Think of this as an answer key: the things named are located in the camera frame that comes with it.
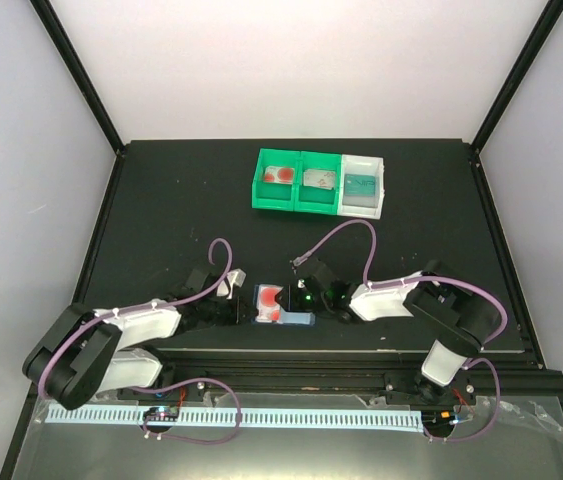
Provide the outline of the blue leather card holder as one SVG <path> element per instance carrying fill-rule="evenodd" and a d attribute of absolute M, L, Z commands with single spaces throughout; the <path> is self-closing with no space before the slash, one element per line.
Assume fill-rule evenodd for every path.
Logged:
<path fill-rule="evenodd" d="M 259 285 L 256 286 L 255 294 L 254 294 L 255 307 L 256 307 L 255 297 L 256 297 L 258 286 Z M 291 312 L 285 310 L 284 308 L 281 308 L 280 320 L 277 323 L 257 323 L 257 324 L 271 324 L 271 325 L 283 325 L 283 326 L 313 326 L 315 324 L 315 321 L 316 321 L 316 317 L 313 313 Z"/>

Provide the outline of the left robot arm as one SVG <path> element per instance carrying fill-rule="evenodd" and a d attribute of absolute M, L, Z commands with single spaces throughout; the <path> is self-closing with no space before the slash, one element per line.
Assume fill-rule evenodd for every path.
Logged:
<path fill-rule="evenodd" d="M 154 399 L 166 398 L 174 391 L 176 376 L 164 367 L 151 343 L 248 320 L 254 310 L 240 296 L 245 280 L 241 269 L 220 278 L 216 269 L 206 266 L 194 269 L 165 298 L 134 309 L 91 309 L 73 303 L 28 354 L 22 373 L 38 383 L 56 351 L 88 322 L 102 318 L 53 363 L 44 383 L 45 395 L 67 410 L 83 406 L 101 392 L 130 387 L 142 388 Z"/>

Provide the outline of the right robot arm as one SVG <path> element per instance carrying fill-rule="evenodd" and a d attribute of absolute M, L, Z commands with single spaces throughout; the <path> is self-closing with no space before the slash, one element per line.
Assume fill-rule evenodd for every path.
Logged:
<path fill-rule="evenodd" d="M 321 314 L 345 324 L 392 318 L 422 322 L 434 341 L 420 370 L 387 385 L 424 405 L 445 403 L 457 373 L 474 365 L 508 322 L 496 297 L 453 278 L 439 261 L 405 277 L 366 283 L 344 281 L 318 259 L 303 261 L 294 272 L 293 284 L 259 289 L 258 318 L 288 325 L 311 325 Z"/>

